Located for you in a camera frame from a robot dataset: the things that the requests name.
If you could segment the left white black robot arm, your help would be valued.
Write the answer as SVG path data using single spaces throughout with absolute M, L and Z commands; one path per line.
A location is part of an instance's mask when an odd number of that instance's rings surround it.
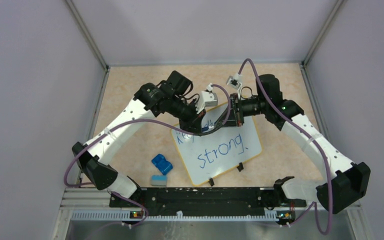
M 192 89 L 193 82 L 176 70 L 158 84 L 142 85 L 106 129 L 89 142 L 76 142 L 72 146 L 74 162 L 96 189 L 115 192 L 127 206 L 136 206 L 141 198 L 138 185 L 117 172 L 110 163 L 144 123 L 155 120 L 160 114 L 168 113 L 177 118 L 180 130 L 189 135 L 202 134 L 205 111 L 197 112 L 197 101 L 188 102 L 185 97 Z

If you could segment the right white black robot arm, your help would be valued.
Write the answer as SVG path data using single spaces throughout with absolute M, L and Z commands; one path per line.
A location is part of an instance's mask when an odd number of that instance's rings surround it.
M 365 163 L 356 163 L 340 153 L 310 122 L 304 110 L 293 100 L 283 98 L 280 82 L 273 74 L 259 75 L 257 94 L 241 96 L 242 76 L 235 74 L 227 80 L 237 93 L 229 97 L 226 127 L 240 127 L 245 117 L 264 115 L 265 119 L 291 138 L 322 174 L 323 181 L 300 180 L 293 176 L 274 183 L 269 208 L 287 206 L 295 200 L 321 204 L 332 214 L 338 214 L 366 195 L 371 175 Z

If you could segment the yellow framed whiteboard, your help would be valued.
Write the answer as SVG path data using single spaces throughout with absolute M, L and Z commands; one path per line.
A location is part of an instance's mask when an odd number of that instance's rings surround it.
M 171 135 L 176 150 L 195 187 L 237 168 L 263 152 L 254 117 L 244 118 L 244 125 L 223 127 L 215 133 L 196 136 L 178 130 Z

